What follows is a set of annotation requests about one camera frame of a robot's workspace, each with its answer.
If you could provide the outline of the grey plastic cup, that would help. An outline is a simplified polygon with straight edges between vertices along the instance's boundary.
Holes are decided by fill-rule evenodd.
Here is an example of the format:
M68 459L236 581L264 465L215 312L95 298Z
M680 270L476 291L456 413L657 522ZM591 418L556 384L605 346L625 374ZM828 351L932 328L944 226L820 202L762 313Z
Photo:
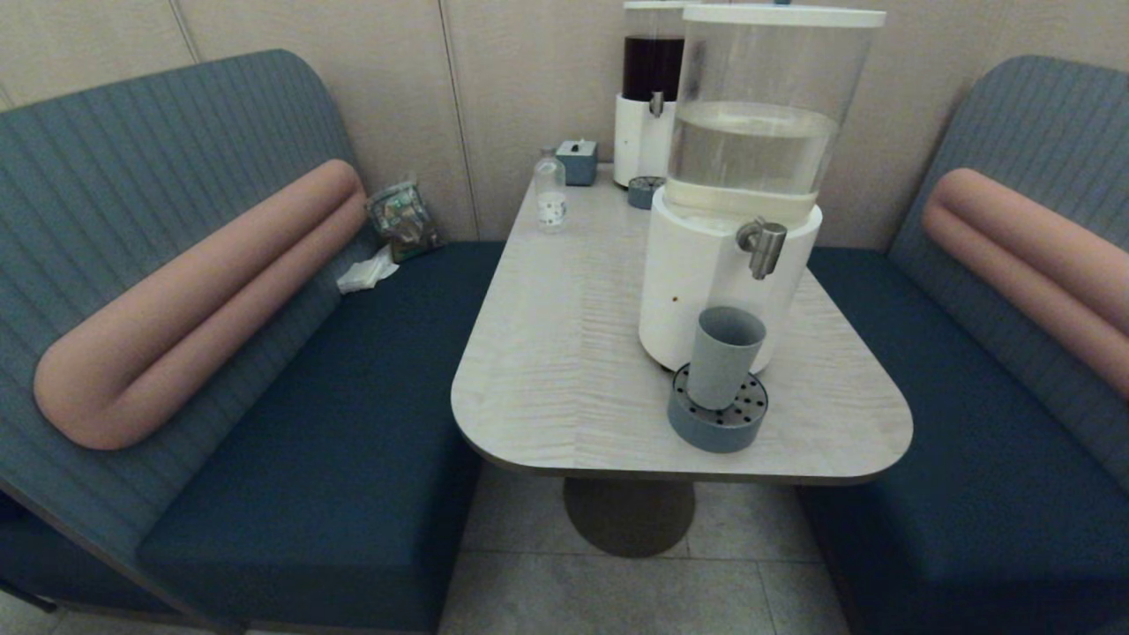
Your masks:
M698 316L686 392L709 410L730 406L765 342L765 323L738 307L716 306Z

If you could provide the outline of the printed snack bag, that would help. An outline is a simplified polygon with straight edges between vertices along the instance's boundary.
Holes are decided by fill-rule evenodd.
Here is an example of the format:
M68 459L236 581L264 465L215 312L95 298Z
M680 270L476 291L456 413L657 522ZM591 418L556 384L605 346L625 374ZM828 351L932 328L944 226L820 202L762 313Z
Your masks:
M391 246L392 261L396 266L445 245L413 180L371 194L364 202L364 209L379 236Z

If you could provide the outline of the blue perforated drip tray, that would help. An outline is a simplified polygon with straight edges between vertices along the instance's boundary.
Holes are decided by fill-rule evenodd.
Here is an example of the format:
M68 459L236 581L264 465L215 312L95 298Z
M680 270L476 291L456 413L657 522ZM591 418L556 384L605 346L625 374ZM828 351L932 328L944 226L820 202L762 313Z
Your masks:
M688 391L690 365L672 379L667 421L679 437L706 452L739 452L758 438L770 399L758 375L749 373L729 406L710 410L694 402Z

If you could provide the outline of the blue-grey tissue box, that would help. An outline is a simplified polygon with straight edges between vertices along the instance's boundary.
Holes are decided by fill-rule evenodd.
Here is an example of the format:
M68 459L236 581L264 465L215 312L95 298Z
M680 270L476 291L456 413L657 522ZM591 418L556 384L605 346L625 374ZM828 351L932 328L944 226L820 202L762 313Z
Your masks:
M598 169L598 143L587 139L567 139L557 146L557 160L564 165L564 184L592 186Z

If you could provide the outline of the dark drink dispenser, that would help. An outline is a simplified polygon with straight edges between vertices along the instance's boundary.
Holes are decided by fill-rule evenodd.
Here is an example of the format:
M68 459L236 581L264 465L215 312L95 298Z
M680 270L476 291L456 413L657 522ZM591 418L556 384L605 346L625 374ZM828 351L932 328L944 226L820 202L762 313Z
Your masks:
M624 66L616 99L613 179L667 174L685 44L683 11L698 0L631 0L624 3ZM654 90L665 95L660 119L648 112Z

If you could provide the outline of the pink bolster cushion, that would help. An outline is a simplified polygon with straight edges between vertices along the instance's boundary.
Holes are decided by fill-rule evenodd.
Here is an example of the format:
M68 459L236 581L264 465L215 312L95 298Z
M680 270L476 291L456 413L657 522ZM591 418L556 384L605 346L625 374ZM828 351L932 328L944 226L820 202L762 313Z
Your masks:
M41 414L85 449L151 437L362 227L362 180L323 162L49 346Z
M975 169L952 169L924 233L1129 401L1129 250Z

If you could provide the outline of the bronze table pedestal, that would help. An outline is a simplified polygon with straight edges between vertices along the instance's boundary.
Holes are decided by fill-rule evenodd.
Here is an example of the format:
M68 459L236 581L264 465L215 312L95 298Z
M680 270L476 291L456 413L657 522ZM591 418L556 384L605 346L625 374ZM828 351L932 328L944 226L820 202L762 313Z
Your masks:
M669 551L685 538L695 514L693 482L567 478L562 495L578 534L616 557Z

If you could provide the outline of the metal water dispenser tap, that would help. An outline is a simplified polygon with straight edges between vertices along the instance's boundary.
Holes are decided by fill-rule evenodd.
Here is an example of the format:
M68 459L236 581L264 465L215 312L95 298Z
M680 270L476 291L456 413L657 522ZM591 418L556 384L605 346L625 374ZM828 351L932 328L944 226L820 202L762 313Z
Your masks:
M749 270L753 279L763 280L774 272L787 234L788 229L780 221L763 218L746 221L736 232L736 246L750 254Z

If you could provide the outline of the large clear water dispenser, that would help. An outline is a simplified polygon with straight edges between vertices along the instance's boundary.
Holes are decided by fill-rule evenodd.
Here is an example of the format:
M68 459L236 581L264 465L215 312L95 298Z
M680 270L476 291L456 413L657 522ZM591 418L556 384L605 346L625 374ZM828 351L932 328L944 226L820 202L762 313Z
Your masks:
M765 323L764 369L823 221L819 193L885 11L832 5L689 5L666 183L654 194L639 339L667 369L691 358L704 308ZM753 279L736 232L788 229Z

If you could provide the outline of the crumpled white tissue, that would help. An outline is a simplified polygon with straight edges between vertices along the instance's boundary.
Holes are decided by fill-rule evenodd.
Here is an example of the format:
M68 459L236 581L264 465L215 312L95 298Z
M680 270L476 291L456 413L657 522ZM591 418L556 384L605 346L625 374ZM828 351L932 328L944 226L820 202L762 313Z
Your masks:
M400 266L393 258L391 243L378 250L375 256L356 262L345 270L345 273L338 278L336 286L339 293L343 295L353 294L375 288L383 279L387 279L399 271Z

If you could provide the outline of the clear plastic bottle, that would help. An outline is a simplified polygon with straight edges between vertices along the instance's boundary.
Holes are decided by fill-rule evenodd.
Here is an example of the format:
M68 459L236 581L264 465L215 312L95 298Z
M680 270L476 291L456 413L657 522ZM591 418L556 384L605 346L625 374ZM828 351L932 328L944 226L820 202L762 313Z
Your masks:
M554 147L541 148L539 160L534 165L533 186L539 228L545 233L563 228L567 214L567 173L564 163L555 156Z

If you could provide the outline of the blue booth sofa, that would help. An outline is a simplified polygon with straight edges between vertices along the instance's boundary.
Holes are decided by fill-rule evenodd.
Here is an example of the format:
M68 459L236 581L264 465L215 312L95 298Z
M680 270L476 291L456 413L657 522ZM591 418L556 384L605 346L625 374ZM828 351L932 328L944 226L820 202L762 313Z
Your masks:
M1129 250L1129 72L1004 61L890 250L813 252L914 436L869 482L798 498L852 635L1129 635L1129 401L924 233L957 168Z
M378 250L364 209L355 240L128 449L77 445L34 397L49 346L327 160L355 168L355 149L285 49L0 114L0 579L222 632L437 629L482 463L452 381L504 244L440 247L343 295Z

